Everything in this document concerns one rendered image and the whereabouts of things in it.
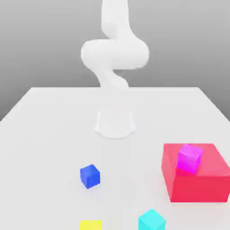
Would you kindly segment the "small cyan cube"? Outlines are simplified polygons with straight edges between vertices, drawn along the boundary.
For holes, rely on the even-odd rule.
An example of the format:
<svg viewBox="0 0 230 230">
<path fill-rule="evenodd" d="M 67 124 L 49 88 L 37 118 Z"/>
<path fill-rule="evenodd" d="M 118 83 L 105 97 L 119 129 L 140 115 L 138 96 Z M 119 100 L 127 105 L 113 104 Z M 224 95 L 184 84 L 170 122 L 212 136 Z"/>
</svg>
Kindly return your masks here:
<svg viewBox="0 0 230 230">
<path fill-rule="evenodd" d="M 148 210 L 138 219 L 138 230 L 165 230 L 166 220 L 154 209 Z"/>
</svg>

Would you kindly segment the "small magenta cube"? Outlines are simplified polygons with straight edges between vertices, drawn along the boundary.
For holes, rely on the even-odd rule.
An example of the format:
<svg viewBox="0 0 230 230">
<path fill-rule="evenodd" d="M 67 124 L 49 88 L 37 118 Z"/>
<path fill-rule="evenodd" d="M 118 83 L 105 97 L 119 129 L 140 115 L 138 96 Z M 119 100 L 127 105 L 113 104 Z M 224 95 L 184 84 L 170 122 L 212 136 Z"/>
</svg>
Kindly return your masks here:
<svg viewBox="0 0 230 230">
<path fill-rule="evenodd" d="M 190 144 L 182 145 L 177 155 L 177 168 L 196 174 L 203 156 L 203 149 Z"/>
</svg>

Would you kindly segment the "small blue cube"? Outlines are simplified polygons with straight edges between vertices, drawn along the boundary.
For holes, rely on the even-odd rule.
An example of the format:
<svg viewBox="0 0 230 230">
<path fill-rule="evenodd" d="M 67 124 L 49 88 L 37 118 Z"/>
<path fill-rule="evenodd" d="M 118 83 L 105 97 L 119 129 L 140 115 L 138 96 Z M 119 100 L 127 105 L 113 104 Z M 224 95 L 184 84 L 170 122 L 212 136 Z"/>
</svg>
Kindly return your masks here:
<svg viewBox="0 0 230 230">
<path fill-rule="evenodd" d="M 84 186 L 89 189 L 100 184 L 100 171 L 93 165 L 80 169 L 80 178 Z"/>
</svg>

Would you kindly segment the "large red box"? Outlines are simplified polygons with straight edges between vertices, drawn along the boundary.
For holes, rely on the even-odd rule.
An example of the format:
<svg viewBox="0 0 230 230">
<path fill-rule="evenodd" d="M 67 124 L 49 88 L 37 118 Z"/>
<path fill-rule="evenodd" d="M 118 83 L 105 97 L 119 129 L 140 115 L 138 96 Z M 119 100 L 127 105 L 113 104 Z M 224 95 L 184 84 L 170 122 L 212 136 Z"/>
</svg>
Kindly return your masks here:
<svg viewBox="0 0 230 230">
<path fill-rule="evenodd" d="M 177 168 L 182 143 L 163 145 L 162 173 L 171 202 L 227 202 L 230 194 L 230 167 L 212 143 L 192 143 L 203 149 L 196 174 Z"/>
</svg>

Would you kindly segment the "small yellow cube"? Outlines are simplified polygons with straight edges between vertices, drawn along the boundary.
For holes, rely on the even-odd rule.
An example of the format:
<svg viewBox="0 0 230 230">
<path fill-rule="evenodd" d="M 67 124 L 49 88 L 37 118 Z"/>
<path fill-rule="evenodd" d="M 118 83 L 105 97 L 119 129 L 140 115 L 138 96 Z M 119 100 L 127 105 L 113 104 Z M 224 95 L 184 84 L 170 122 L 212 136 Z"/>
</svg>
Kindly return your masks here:
<svg viewBox="0 0 230 230">
<path fill-rule="evenodd" d="M 102 230 L 101 220 L 82 220 L 80 230 Z"/>
</svg>

